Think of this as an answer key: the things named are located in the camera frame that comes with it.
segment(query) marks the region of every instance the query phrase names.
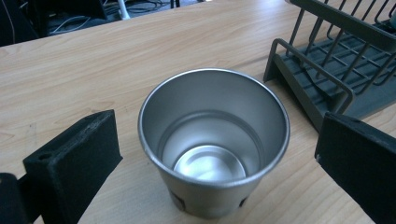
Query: wooden table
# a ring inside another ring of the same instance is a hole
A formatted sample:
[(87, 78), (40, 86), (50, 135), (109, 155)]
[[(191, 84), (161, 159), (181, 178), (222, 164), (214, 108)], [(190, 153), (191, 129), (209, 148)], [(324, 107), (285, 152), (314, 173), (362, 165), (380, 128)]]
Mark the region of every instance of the wooden table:
[[(316, 163), (318, 133), (276, 80), (266, 85), (289, 113), (289, 148), (227, 217), (178, 211), (140, 146), (137, 115), (156, 85), (202, 67), (262, 80), (272, 41), (289, 39), (298, 11), (281, 0), (214, 0), (0, 48), (0, 172), (21, 177), (23, 158), (77, 120), (115, 109), (124, 159), (80, 223), (372, 222)], [(396, 136), (396, 105), (364, 121)]]

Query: cup bottom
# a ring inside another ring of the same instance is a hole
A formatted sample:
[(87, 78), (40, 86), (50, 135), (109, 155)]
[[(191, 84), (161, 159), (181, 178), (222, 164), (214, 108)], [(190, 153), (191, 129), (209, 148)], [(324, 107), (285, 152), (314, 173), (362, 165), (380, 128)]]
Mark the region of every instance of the cup bottom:
[(221, 182), (246, 177), (241, 161), (229, 150), (217, 146), (199, 146), (186, 151), (174, 171), (201, 181)]

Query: black foam block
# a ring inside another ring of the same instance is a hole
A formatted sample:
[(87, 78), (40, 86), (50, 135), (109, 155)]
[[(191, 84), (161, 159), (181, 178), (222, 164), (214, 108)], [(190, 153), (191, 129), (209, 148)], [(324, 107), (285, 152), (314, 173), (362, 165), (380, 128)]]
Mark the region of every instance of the black foam block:
[(327, 113), (315, 157), (376, 223), (396, 223), (396, 139), (343, 115)]
[(23, 160), (45, 223), (77, 223), (122, 160), (113, 110), (81, 119)]

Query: gray dish rack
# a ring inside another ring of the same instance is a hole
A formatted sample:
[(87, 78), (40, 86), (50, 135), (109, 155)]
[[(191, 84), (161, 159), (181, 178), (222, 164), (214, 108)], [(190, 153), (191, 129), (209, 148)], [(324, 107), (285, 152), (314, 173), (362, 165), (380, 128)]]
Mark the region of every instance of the gray dish rack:
[[(274, 40), (264, 82), (286, 81), (318, 131), (328, 111), (362, 119), (396, 101), (394, 1), (372, 0), (363, 8), (357, 0), (349, 13), (347, 0), (338, 7), (328, 0), (290, 1), (300, 14), (290, 41)], [(296, 47), (307, 14), (316, 22), (306, 44)]]

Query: stainless steel cup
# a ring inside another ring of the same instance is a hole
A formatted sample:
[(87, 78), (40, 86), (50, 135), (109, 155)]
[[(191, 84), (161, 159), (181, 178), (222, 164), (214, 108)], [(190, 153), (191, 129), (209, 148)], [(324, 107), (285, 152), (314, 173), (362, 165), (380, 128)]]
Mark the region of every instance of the stainless steel cup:
[(290, 138), (277, 97), (255, 79), (222, 69), (165, 80), (143, 103), (138, 131), (177, 207), (206, 218), (242, 206)]

